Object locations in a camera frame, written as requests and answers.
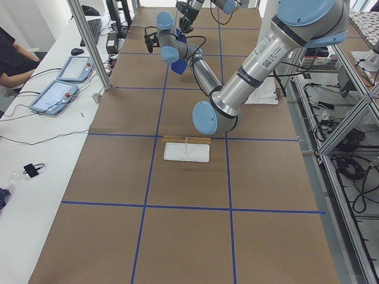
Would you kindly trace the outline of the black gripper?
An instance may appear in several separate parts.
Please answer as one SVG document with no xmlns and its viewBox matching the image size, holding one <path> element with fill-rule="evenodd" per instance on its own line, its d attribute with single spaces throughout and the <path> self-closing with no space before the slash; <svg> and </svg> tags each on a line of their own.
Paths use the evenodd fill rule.
<svg viewBox="0 0 379 284">
<path fill-rule="evenodd" d="M 179 28 L 182 33 L 190 33 L 193 30 L 192 24 L 199 13 L 198 1 L 177 1 L 176 8 L 183 15 L 179 19 Z"/>
</svg>

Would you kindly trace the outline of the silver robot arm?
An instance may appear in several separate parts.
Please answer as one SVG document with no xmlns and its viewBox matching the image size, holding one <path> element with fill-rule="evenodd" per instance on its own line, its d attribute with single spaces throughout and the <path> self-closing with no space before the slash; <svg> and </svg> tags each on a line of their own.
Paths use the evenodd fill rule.
<svg viewBox="0 0 379 284">
<path fill-rule="evenodd" d="M 241 105 L 274 69 L 300 47 L 338 44 L 347 34 L 349 1 L 279 1 L 265 37 L 222 86 L 212 84 L 208 101 L 192 111 L 193 125 L 205 135 L 238 126 Z"/>
<path fill-rule="evenodd" d="M 206 96 L 222 89 L 221 82 L 203 58 L 201 47 L 188 42 L 187 36 L 176 28 L 170 12 L 158 13 L 156 31 L 161 58 L 172 65 L 174 72 L 183 74 L 186 68 L 190 68 Z"/>
</svg>

